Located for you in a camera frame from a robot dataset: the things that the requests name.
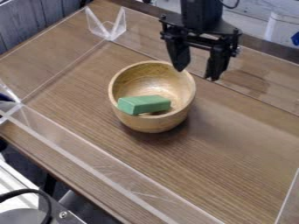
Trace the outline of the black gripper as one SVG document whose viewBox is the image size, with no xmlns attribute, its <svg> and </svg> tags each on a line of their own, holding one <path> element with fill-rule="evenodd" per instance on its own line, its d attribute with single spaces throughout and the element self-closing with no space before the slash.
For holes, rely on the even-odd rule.
<svg viewBox="0 0 299 224">
<path fill-rule="evenodd" d="M 190 47 L 210 50 L 205 78 L 217 81 L 229 68 L 230 57 L 240 54 L 242 30 L 222 18 L 205 29 L 190 28 L 183 24 L 183 16 L 178 13 L 163 14 L 159 22 L 163 26 L 162 40 L 174 68 L 182 72 L 190 65 Z"/>
</svg>

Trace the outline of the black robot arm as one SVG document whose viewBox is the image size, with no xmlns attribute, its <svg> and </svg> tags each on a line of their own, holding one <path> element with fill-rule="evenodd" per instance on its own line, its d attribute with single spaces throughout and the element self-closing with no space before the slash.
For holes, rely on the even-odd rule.
<svg viewBox="0 0 299 224">
<path fill-rule="evenodd" d="M 205 78 L 217 81 L 229 69 L 230 58 L 240 54 L 242 30 L 229 24 L 224 18 L 222 0 L 181 0 L 182 12 L 163 14 L 162 40 L 174 68 L 181 72 L 191 63 L 191 48 L 210 52 Z"/>
</svg>

